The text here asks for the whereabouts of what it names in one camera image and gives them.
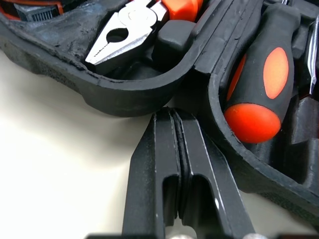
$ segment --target black plastic case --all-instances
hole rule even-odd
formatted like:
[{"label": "black plastic case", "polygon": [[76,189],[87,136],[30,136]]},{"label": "black plastic case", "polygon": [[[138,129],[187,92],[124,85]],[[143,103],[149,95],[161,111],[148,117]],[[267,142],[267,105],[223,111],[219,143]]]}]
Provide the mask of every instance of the black plastic case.
[{"label": "black plastic case", "polygon": [[[173,65],[157,67],[150,57],[151,48],[109,77],[97,75],[83,64],[84,58],[110,15],[126,2],[88,0],[41,23],[12,22],[0,15],[0,47],[18,65],[52,77],[80,93],[87,104],[116,116],[159,110],[182,82],[194,92],[202,87],[197,118],[227,157],[238,187],[259,193],[319,226],[318,96],[299,100],[295,95],[281,132],[261,144],[243,145],[223,116],[228,79],[258,30],[263,0],[208,1],[187,44],[177,50],[176,59],[181,60]],[[306,33],[307,28],[301,28],[294,36],[296,66],[305,51]],[[178,44],[170,47],[178,49]],[[169,54],[174,58],[174,53],[167,52],[167,58]]]}]

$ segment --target pliers jaw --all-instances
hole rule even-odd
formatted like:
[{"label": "pliers jaw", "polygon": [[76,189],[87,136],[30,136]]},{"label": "pliers jaw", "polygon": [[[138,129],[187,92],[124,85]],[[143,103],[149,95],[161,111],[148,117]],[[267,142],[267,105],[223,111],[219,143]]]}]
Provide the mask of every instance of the pliers jaw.
[{"label": "pliers jaw", "polygon": [[95,72],[105,75],[147,47],[156,24],[168,20],[161,1],[151,8],[151,0],[134,0],[112,15],[85,61]]}]

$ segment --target tape measure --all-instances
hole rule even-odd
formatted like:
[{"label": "tape measure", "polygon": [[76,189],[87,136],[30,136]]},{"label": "tape measure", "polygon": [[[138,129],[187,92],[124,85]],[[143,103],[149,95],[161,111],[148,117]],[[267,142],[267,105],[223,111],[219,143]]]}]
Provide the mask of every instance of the tape measure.
[{"label": "tape measure", "polygon": [[44,21],[64,14],[85,0],[0,0],[0,13],[10,20]]}]

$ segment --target orange tool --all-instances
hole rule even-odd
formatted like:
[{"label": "orange tool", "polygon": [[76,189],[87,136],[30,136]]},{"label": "orange tool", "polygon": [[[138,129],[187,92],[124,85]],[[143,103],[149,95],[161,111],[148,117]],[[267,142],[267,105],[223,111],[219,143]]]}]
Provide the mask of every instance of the orange tool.
[{"label": "orange tool", "polygon": [[[6,16],[7,18],[9,18],[10,20],[20,20],[20,17],[18,16],[18,14],[16,13],[15,10],[11,10],[11,12],[7,12],[5,10],[5,7],[3,6],[3,4],[21,4],[21,5],[29,5],[29,6],[51,6],[51,5],[55,5],[57,6],[57,9],[59,11],[59,14],[62,15],[63,14],[63,6],[62,3],[59,1],[36,1],[36,0],[0,0],[0,12]],[[14,9],[14,6],[11,5],[6,5],[7,8],[10,9]]]},{"label": "orange tool", "polygon": [[262,29],[235,72],[224,116],[243,142],[269,140],[281,128],[293,91],[291,41],[300,20],[296,8],[280,3],[269,6]]}]

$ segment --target screwdriver handle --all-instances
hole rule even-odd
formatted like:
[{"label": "screwdriver handle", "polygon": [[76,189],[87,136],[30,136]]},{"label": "screwdriver handle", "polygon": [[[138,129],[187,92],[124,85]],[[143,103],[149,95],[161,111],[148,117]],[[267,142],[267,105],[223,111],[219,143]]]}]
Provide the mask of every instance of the screwdriver handle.
[{"label": "screwdriver handle", "polygon": [[269,140],[281,128],[293,91],[291,42],[300,20],[296,8],[281,3],[267,7],[261,30],[235,72],[224,116],[243,142]]}]

